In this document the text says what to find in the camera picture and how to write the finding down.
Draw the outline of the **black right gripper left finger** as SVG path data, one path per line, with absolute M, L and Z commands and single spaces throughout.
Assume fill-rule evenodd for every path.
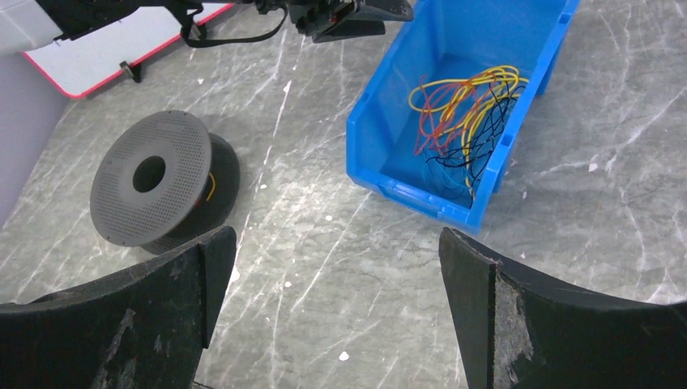
M 237 235 L 219 227 L 100 279 L 1 307 L 4 388 L 189 388 Z

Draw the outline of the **dark grey perforated spool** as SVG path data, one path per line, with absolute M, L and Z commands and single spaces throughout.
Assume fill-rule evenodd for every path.
M 90 193 L 92 223 L 108 242 L 163 254 L 222 225 L 240 180 L 233 147 L 199 118 L 154 113 L 101 161 Z

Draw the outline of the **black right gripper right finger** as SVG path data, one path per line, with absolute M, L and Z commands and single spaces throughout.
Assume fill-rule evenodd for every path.
M 591 291 L 456 229 L 438 254 L 469 387 L 685 387 L 684 302 Z

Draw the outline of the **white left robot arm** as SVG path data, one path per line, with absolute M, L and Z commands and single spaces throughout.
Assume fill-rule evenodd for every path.
M 341 41 L 385 33 L 386 22 L 410 22 L 414 18 L 407 1 L 254 1 L 265 15 L 282 10 L 297 31 L 314 43 Z M 259 36 L 209 39 L 195 22 L 203 12 L 201 1 L 3 1 L 1 3 L 1 53 L 14 54 L 39 49 L 55 41 L 75 41 L 134 14 L 144 7 L 166 9 L 180 25 L 182 40 L 192 48 L 257 43 L 272 38 L 274 28 Z

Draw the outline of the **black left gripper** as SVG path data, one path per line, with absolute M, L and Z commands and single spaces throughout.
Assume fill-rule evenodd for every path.
M 414 19 L 412 5 L 406 0 L 252 1 L 252 4 L 260 15 L 278 9 L 284 11 L 279 24 L 258 38 L 273 37 L 288 16 L 297 31 L 311 37 L 313 43 L 381 36 L 386 33 L 383 22 Z

